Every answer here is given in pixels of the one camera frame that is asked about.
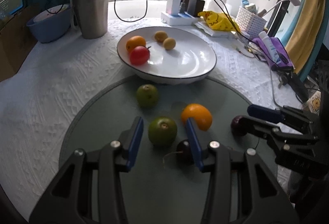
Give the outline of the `white desk lamp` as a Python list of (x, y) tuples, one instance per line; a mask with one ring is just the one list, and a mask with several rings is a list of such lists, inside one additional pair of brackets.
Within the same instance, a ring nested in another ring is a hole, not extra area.
[(273, 7), (271, 7), (270, 9), (268, 9), (268, 10), (263, 9), (262, 11), (260, 11), (258, 13), (258, 16), (259, 17), (264, 17), (265, 15), (267, 15), (268, 13), (270, 13), (270, 11), (272, 11), (273, 9), (275, 9), (276, 7), (278, 7), (283, 2), (290, 2), (295, 7), (301, 5), (300, 0), (280, 0)]

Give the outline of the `white charger adapter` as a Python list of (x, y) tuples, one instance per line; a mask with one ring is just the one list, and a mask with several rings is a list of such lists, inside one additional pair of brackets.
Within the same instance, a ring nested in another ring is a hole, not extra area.
[(167, 0), (166, 13), (177, 16), (180, 12), (181, 0)]

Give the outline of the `small yellow fruit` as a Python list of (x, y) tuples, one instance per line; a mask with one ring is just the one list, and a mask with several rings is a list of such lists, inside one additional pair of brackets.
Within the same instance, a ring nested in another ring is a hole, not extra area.
[(168, 38), (168, 34), (164, 31), (157, 31), (154, 34), (154, 39), (159, 43), (162, 43), (167, 38)]
[(176, 46), (176, 41), (174, 38), (168, 37), (163, 41), (163, 47), (167, 51), (174, 49), (175, 46)]

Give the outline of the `white woven basket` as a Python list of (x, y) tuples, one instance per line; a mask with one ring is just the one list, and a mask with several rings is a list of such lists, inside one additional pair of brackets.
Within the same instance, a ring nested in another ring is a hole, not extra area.
[(235, 22), (239, 28), (245, 31), (251, 39), (258, 37), (259, 33), (264, 30), (266, 20), (258, 15), (249, 12), (243, 7), (239, 7)]

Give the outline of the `red tomato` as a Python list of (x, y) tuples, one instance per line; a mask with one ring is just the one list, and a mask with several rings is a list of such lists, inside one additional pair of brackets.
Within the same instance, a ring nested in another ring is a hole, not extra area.
[(132, 65), (139, 66), (145, 64), (149, 60), (149, 57), (150, 51), (148, 48), (137, 46), (131, 51), (129, 60)]

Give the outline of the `large orange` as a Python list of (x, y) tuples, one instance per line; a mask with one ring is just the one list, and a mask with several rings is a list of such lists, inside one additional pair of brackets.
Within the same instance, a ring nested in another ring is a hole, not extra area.
[(133, 36), (126, 42), (126, 50), (128, 53), (133, 51), (138, 46), (146, 46), (146, 40), (142, 36)]

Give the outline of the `purple pouch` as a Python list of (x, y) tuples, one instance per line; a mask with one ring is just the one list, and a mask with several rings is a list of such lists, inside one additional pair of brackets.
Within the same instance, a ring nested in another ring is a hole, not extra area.
[(293, 72), (294, 66), (283, 47), (276, 37), (253, 39), (253, 42), (262, 50), (265, 60), (272, 71)]

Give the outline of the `yellow plastic bag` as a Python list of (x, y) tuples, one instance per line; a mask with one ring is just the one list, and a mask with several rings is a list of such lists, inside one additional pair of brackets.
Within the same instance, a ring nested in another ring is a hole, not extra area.
[(207, 26), (214, 31), (240, 31), (237, 23), (229, 19), (228, 15), (225, 13), (201, 11), (197, 15), (202, 17)]

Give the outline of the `round grey glass board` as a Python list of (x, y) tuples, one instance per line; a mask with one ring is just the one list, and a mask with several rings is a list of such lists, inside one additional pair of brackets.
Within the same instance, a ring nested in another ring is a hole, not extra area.
[(209, 134), (224, 146), (243, 152), (255, 148), (272, 174), (278, 173), (274, 154), (265, 141), (253, 135), (235, 139), (230, 123), (244, 115), (249, 100), (233, 87), (215, 79), (187, 85), (157, 85), (160, 99), (151, 109), (139, 107), (137, 89), (145, 81), (131, 76), (97, 93), (78, 112), (67, 130), (59, 163), (64, 164), (75, 149), (98, 150), (117, 139), (140, 116), (145, 126), (160, 116), (173, 119), (178, 127), (172, 145), (154, 147), (144, 133), (137, 159), (121, 184), (129, 223), (199, 223), (206, 201), (209, 175), (197, 167), (176, 164), (177, 144), (186, 138), (181, 112), (189, 104), (206, 107), (212, 114)]

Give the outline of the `white lotion tube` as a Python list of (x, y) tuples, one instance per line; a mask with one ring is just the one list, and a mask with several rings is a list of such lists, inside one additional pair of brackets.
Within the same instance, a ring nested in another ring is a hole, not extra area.
[(274, 44), (272, 43), (272, 41), (271, 41), (270, 37), (267, 35), (267, 33), (265, 31), (260, 32), (259, 38), (262, 40), (265, 47), (267, 48), (272, 61), (275, 62), (276, 64), (281, 63), (280, 56), (278, 55), (278, 52), (276, 51), (276, 48), (274, 47)]

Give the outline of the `blue plastic bowl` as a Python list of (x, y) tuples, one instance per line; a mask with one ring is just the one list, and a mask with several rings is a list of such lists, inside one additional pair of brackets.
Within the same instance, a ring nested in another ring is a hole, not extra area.
[(62, 37), (71, 26), (71, 7), (58, 5), (39, 13), (26, 26), (40, 43), (49, 43)]

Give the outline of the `black charger adapter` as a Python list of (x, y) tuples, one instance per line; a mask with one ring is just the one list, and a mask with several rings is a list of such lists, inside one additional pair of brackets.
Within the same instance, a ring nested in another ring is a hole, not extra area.
[(204, 10), (204, 0), (189, 0), (186, 12), (193, 17), (197, 17), (199, 12)]

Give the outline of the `white power strip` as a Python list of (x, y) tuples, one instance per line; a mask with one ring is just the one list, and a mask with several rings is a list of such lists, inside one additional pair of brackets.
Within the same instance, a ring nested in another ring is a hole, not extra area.
[(193, 17), (188, 13), (179, 13), (178, 15), (170, 15), (166, 12), (161, 13), (161, 20), (169, 26), (190, 26), (200, 20), (198, 17)]

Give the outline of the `orange mandarin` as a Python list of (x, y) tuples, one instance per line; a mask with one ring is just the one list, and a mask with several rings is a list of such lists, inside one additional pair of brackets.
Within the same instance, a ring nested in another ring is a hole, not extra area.
[(189, 104), (181, 112), (181, 121), (185, 125), (189, 118), (193, 118), (198, 128), (207, 131), (212, 125), (212, 114), (201, 104)]

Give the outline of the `keys on table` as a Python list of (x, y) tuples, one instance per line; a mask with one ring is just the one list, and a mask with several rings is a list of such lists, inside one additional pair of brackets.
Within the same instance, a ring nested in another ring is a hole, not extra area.
[(280, 89), (282, 86), (289, 85), (291, 83), (292, 77), (290, 72), (277, 72), (279, 76), (279, 84), (278, 88)]

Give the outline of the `yellow curtain right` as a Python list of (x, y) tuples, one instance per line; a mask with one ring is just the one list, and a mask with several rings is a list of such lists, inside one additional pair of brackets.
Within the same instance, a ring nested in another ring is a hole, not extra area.
[(299, 73), (311, 55), (323, 20), (326, 0), (305, 0), (295, 29), (285, 47)]

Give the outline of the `cardboard box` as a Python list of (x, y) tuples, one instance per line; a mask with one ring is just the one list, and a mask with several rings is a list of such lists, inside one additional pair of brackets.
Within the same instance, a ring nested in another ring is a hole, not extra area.
[(37, 40), (27, 27), (27, 22), (38, 13), (37, 6), (28, 6), (14, 15), (1, 29), (1, 81), (17, 74), (36, 45)]

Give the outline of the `green fruit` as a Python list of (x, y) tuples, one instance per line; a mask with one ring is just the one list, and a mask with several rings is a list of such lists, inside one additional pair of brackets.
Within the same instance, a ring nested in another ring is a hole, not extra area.
[(141, 85), (136, 92), (137, 103), (141, 108), (153, 108), (159, 101), (159, 92), (154, 85)]
[(148, 139), (156, 148), (170, 147), (176, 139), (177, 129), (177, 124), (172, 118), (155, 118), (148, 126)]

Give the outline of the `stainless steel tumbler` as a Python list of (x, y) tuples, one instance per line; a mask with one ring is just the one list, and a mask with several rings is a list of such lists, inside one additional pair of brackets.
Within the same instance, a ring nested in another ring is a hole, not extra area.
[(84, 39), (102, 37), (108, 30), (109, 0), (70, 0), (71, 26), (79, 29)]

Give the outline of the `white ceramic plate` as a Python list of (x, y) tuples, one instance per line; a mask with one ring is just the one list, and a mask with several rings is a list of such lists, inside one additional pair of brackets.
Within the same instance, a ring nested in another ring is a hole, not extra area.
[[(157, 31), (164, 31), (173, 38), (175, 48), (165, 50), (154, 39)], [(126, 49), (126, 43), (133, 36), (145, 38), (150, 51), (149, 60), (139, 66), (131, 64)], [(185, 30), (164, 26), (138, 28), (125, 34), (117, 44), (117, 53), (137, 76), (158, 84), (190, 84), (202, 80), (217, 63), (215, 51), (207, 42)]]

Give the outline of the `dark plum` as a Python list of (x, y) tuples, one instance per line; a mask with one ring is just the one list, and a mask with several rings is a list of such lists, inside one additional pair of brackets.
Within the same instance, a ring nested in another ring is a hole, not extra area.
[(194, 158), (188, 139), (182, 140), (176, 147), (176, 164), (180, 168), (187, 168), (194, 165)]
[(231, 121), (231, 133), (236, 138), (245, 136), (248, 132), (248, 120), (245, 116), (238, 115)]

